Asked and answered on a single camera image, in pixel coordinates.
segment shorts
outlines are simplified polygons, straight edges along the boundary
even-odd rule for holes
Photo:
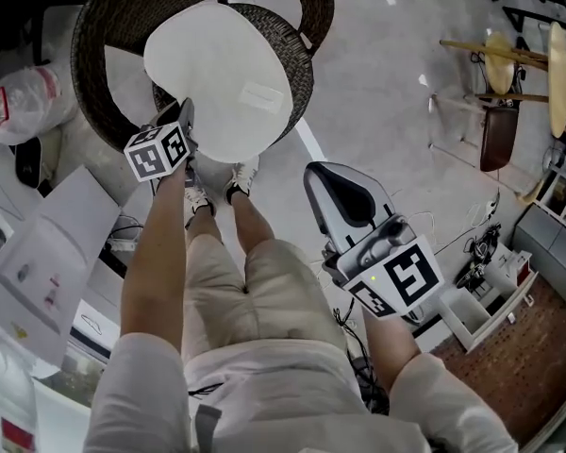
[[[310,339],[345,352],[317,277],[290,243],[269,240],[245,259],[245,280],[225,246],[199,235],[187,251],[182,358],[259,339]]]

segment sleeve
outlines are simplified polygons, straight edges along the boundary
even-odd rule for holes
[[[414,358],[394,382],[390,417],[417,423],[425,437],[463,453],[518,451],[499,416],[430,354]]]
[[[190,437],[179,353],[159,337],[126,334],[99,381],[84,451],[187,452]]]

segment wooden tabletop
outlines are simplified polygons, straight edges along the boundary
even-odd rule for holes
[[[549,122],[559,138],[566,127],[566,35],[558,22],[549,29]]]
[[[501,32],[492,32],[485,43],[487,48],[496,48],[510,51],[511,43]],[[513,81],[514,65],[512,59],[505,57],[484,55],[484,64],[487,70],[487,78],[492,89],[498,94],[505,94],[511,88]]]

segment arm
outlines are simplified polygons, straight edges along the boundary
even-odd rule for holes
[[[375,374],[390,397],[390,417],[417,423],[426,438],[457,451],[518,451],[495,412],[441,360],[422,354],[400,317],[363,316]]]
[[[122,291],[122,337],[92,400],[86,453],[190,451],[180,359],[184,163],[159,186]]]
[[[121,335],[144,332],[180,351],[186,272],[185,163],[158,187],[122,290]]]

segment foot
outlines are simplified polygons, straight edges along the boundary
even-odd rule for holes
[[[251,158],[246,162],[238,162],[233,166],[233,177],[225,186],[225,201],[231,204],[233,193],[242,192],[249,196],[252,182],[258,172],[260,156]]]
[[[185,199],[190,202],[192,214],[194,215],[201,207],[209,207],[212,216],[216,209],[209,199],[204,185],[192,166],[187,165],[187,177],[185,179]]]

